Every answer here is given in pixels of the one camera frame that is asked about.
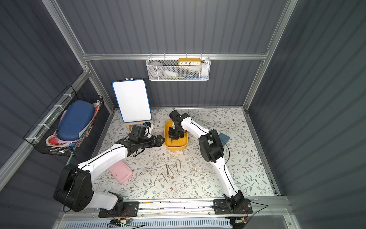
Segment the yellow plastic storage box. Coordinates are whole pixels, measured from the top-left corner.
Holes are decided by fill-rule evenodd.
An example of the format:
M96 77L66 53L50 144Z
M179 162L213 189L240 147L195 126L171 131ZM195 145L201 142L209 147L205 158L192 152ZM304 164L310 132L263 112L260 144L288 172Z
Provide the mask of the yellow plastic storage box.
M164 145L170 151L178 151L186 149L188 145L188 133L185 133L183 138L172 140L168 135L169 128L172 126L173 126L172 120L166 121L164 131L164 138L165 138Z

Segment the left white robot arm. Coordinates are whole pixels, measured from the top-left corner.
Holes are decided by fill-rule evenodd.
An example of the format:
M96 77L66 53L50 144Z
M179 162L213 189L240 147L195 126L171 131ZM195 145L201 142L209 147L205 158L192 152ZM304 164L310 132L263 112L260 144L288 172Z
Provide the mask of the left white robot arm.
M127 137L115 142L105 152L78 165L68 164L61 172L53 198L74 212L100 209L109 216L124 212L124 199L115 193L93 190L92 182L119 161L137 156L147 148L161 147L165 138L152 135L153 126L134 125Z

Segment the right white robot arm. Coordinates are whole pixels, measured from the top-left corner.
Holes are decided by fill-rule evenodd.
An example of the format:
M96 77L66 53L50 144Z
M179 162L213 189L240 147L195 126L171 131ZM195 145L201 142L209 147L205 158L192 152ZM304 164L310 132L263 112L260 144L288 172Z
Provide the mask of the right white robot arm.
M235 184L224 158L224 146L216 130L209 130L196 123L187 113L180 114L173 110L169 114L173 126L169 128L169 137L173 140L182 138L186 132L198 139L203 159L209 162L218 175L224 191L228 208L234 210L244 204L245 197Z

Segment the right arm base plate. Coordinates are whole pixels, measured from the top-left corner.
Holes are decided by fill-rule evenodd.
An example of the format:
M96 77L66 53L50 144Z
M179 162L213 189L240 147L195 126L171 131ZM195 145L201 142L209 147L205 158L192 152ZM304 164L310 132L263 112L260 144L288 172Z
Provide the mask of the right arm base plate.
M237 206L234 206L229 200L226 199L214 199L213 206L216 215L226 214L245 214L249 215L253 213L252 205L249 199L245 198Z

